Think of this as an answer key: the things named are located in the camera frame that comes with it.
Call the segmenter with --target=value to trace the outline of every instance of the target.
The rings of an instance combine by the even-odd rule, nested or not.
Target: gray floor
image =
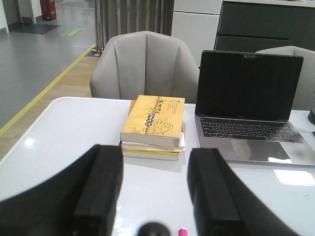
[[[0,34],[0,128],[95,43],[94,0],[56,0],[60,25],[45,34]],[[76,36],[62,36],[86,28]]]

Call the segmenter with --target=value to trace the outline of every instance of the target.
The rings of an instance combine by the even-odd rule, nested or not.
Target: gray chair
[[[196,103],[198,76],[199,68],[183,41],[141,31],[108,41],[90,88],[92,97],[136,99],[145,94]]]
[[[295,46],[284,46],[260,50],[257,53],[302,56],[302,70],[297,85],[292,109],[311,110],[315,107],[315,52]]]

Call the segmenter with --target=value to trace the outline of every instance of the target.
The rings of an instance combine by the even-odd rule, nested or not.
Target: book
[[[141,150],[141,151],[165,151],[165,152],[183,152],[185,151],[184,133],[181,133],[179,147],[156,146],[151,144],[134,143],[121,141],[122,150]]]
[[[151,150],[147,150],[147,151],[144,151],[144,150],[123,150],[123,156],[178,161],[179,152],[153,151],[153,150],[152,151]]]
[[[185,99],[179,97],[139,95],[130,108],[120,139],[178,148],[184,103]]]

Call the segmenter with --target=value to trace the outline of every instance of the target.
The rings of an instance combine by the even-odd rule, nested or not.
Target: fire extinguisher
[[[55,0],[40,0],[40,6],[44,21],[52,21],[56,19]]]

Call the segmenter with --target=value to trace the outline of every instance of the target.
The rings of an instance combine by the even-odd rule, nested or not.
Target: doormat
[[[31,25],[28,25],[19,29],[14,29],[11,32],[45,34],[57,27],[59,26],[58,25],[45,25],[45,24],[31,24]]]

